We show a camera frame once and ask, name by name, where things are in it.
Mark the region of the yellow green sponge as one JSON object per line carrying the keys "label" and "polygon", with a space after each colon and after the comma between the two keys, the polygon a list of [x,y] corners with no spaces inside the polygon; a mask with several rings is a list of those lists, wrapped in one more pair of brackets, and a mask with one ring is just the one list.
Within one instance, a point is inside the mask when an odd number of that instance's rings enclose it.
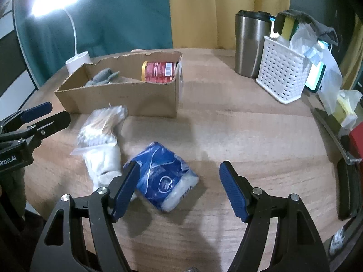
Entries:
{"label": "yellow green sponge", "polygon": [[299,22],[297,19],[291,18],[291,17],[285,17],[285,21],[282,27],[282,33],[281,36],[287,40],[290,41],[292,36],[297,31]]}

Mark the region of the yellow sticky notes pack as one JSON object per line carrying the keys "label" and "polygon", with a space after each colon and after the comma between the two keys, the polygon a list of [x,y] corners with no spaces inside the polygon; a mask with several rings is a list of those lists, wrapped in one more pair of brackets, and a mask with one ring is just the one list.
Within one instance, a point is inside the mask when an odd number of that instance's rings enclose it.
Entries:
{"label": "yellow sticky notes pack", "polygon": [[362,98],[357,90],[340,90],[337,97],[336,109],[333,113],[336,121],[345,130],[352,130],[358,119],[355,113],[356,106]]}

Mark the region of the cotton swab bag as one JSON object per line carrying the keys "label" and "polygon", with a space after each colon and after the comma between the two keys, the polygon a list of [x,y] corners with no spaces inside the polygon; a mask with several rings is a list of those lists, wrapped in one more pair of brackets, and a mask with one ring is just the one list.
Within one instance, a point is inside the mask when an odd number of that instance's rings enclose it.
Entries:
{"label": "cotton swab bag", "polygon": [[93,111],[80,129],[77,147],[116,144],[116,129],[124,123],[127,114],[125,106],[109,106]]}

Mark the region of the smartphone with lit screen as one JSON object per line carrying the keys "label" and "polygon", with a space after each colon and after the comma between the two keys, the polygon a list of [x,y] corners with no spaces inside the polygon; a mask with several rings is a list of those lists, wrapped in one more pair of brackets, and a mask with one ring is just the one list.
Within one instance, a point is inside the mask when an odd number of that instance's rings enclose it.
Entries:
{"label": "smartphone with lit screen", "polygon": [[318,54],[317,48],[310,48],[305,53],[305,56],[312,64],[305,87],[311,93],[317,93],[321,87],[321,80],[324,76],[326,65],[321,61],[322,57]]}

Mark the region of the grey cloth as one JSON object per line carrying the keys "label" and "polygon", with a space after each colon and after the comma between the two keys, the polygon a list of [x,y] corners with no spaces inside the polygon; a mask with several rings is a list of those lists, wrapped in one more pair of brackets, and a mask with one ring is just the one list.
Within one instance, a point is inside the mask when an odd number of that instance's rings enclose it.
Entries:
{"label": "grey cloth", "polygon": [[323,23],[313,18],[311,15],[300,10],[288,9],[283,12],[279,12],[275,18],[275,33],[278,33],[280,35],[282,34],[283,25],[286,18],[295,19],[299,23],[311,24],[311,27],[316,33],[318,40],[338,46],[339,40],[334,28],[324,25]]}

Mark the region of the cardboard box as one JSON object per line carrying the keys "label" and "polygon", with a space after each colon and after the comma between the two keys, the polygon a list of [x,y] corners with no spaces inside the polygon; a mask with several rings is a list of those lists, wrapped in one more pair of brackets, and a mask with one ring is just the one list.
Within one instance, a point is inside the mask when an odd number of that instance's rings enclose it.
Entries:
{"label": "cardboard box", "polygon": [[[96,109],[122,105],[132,116],[174,118],[182,95],[182,58],[181,52],[169,50],[109,56],[79,67],[59,86],[55,95],[69,113],[90,114]],[[145,62],[176,63],[172,80],[163,84],[143,80]],[[86,86],[106,68],[119,73],[115,83]]]}

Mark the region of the black tray edge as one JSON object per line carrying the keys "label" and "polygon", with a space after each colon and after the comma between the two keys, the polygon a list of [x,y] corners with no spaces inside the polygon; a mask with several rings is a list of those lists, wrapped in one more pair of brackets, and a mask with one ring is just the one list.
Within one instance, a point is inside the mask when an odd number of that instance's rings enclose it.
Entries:
{"label": "black tray edge", "polygon": [[353,145],[348,130],[333,115],[312,107],[311,113],[330,136],[341,158],[337,162],[338,218],[346,220],[357,216],[362,208],[361,155]]}

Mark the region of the teal curtain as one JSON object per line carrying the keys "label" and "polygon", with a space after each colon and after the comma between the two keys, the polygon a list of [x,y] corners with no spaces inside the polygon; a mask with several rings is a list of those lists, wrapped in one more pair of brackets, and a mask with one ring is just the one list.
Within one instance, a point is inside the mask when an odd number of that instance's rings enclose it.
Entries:
{"label": "teal curtain", "polygon": [[[14,22],[30,74],[42,86],[74,55],[74,37],[65,12],[36,18],[33,1],[13,0]],[[78,52],[92,58],[173,46],[169,0],[80,0],[68,11]]]}

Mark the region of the steel travel mug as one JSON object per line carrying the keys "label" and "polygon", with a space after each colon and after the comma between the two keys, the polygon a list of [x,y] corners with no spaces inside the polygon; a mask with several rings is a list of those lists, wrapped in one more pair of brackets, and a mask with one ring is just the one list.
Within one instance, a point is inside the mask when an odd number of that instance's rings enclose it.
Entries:
{"label": "steel travel mug", "polygon": [[265,36],[270,35],[271,25],[268,12],[240,10],[236,14],[236,73],[252,79],[257,78]]}

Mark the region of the blue tissue pack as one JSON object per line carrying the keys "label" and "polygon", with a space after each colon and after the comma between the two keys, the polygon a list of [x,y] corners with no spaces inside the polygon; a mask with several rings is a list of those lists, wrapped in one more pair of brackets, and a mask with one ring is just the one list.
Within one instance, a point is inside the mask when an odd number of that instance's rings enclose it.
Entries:
{"label": "blue tissue pack", "polygon": [[152,142],[129,161],[140,167],[137,191],[155,208],[171,212],[199,182],[187,162],[164,145]]}

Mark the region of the red tin can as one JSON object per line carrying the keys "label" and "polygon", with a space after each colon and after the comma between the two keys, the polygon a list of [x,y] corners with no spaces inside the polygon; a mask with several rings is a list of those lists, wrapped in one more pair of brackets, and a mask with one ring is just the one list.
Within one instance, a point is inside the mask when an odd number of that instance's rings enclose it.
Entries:
{"label": "red tin can", "polygon": [[142,81],[167,84],[175,78],[177,66],[177,61],[145,61],[141,69]]}

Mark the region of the yellow curtain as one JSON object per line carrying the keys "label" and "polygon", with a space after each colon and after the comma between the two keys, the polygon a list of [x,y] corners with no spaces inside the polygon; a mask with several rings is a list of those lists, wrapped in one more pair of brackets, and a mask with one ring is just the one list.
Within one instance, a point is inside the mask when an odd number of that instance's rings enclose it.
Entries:
{"label": "yellow curtain", "polygon": [[169,0],[175,48],[235,48],[235,15],[240,10],[276,15],[290,0]]}

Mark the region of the white perforated basket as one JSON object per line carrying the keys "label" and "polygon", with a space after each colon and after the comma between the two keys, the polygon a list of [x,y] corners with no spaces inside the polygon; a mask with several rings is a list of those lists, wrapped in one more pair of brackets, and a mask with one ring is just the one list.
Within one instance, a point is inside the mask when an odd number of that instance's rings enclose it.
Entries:
{"label": "white perforated basket", "polygon": [[282,104],[300,99],[311,62],[275,39],[265,36],[264,40],[257,84]]}

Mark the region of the red box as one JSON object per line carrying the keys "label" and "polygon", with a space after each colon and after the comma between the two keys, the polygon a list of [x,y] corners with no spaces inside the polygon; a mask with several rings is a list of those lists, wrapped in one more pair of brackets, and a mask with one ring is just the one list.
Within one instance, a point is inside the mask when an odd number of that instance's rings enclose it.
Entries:
{"label": "red box", "polygon": [[359,124],[349,133],[349,152],[355,158],[363,155],[363,126]]}

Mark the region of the clear plastic bag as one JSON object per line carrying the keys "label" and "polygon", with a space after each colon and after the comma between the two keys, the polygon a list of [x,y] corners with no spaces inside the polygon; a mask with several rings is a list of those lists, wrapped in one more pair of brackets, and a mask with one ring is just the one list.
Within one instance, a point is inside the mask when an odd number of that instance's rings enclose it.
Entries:
{"label": "clear plastic bag", "polygon": [[309,80],[306,75],[304,87],[315,84],[315,93],[319,95],[322,105],[328,115],[335,112],[338,93],[342,84],[339,66],[331,51],[319,45],[319,39],[313,26],[299,23],[296,32],[290,39],[290,49],[303,56],[303,70],[310,74],[314,67],[324,67],[323,73],[316,73],[315,80]]}

